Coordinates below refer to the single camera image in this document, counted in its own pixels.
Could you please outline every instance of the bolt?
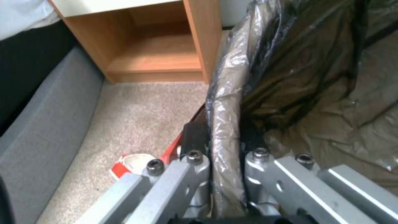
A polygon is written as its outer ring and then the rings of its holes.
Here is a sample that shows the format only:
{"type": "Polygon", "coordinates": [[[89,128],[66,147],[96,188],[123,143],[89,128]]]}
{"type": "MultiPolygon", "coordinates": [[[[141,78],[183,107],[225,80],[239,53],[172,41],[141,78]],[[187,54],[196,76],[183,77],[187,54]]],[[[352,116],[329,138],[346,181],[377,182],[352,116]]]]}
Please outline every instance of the bolt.
{"type": "Polygon", "coordinates": [[[306,153],[300,153],[296,155],[296,161],[301,164],[302,166],[304,166],[305,168],[307,168],[307,170],[311,170],[312,167],[315,164],[314,159],[312,158],[311,155],[306,154],[306,153]]]}
{"type": "Polygon", "coordinates": [[[164,171],[164,163],[160,159],[153,159],[146,164],[146,170],[151,176],[159,176],[164,171]]]}
{"type": "Polygon", "coordinates": [[[259,162],[266,162],[269,159],[269,150],[265,148],[256,148],[253,150],[253,158],[259,162]]]}
{"type": "Polygon", "coordinates": [[[199,165],[203,161],[203,153],[199,150],[191,150],[187,153],[187,161],[192,165],[199,165]]]}

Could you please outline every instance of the sofa arm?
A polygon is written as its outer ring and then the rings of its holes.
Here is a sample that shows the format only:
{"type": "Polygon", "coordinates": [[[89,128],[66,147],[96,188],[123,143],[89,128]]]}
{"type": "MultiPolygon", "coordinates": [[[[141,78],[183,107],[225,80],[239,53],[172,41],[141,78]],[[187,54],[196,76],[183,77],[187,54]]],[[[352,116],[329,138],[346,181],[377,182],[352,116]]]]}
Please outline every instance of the sofa arm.
{"type": "Polygon", "coordinates": [[[103,75],[73,48],[0,138],[0,175],[16,223],[34,223],[85,137],[103,75]]]}

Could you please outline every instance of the white wall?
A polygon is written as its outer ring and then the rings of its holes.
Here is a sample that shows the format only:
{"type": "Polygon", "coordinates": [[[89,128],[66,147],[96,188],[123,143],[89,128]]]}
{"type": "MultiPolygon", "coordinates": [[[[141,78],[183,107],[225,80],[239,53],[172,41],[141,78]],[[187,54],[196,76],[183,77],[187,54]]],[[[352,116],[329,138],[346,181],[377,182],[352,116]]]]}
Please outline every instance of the white wall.
{"type": "Polygon", "coordinates": [[[234,26],[246,14],[252,0],[220,0],[222,26],[234,26]]]}

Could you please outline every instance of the carpet floor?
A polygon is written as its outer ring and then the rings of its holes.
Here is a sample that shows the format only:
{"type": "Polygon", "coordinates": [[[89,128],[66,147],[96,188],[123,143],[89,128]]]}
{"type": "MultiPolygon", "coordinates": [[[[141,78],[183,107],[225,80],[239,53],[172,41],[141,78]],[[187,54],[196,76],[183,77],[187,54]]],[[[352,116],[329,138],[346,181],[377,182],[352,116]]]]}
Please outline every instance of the carpet floor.
{"type": "Polygon", "coordinates": [[[121,155],[159,157],[204,103],[207,88],[105,81],[86,138],[37,223],[75,222],[115,182],[109,169],[121,155]]]}

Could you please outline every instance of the wooden shelf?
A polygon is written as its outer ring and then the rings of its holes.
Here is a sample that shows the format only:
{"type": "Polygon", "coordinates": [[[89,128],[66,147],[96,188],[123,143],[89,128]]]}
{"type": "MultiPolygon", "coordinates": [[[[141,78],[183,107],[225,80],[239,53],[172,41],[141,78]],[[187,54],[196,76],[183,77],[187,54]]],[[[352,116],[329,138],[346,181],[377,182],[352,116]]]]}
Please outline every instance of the wooden shelf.
{"type": "Polygon", "coordinates": [[[107,68],[107,73],[200,72],[201,64],[188,23],[148,26],[135,31],[129,45],[107,68]]]}
{"type": "Polygon", "coordinates": [[[110,82],[209,83],[218,0],[49,1],[110,82]]]}

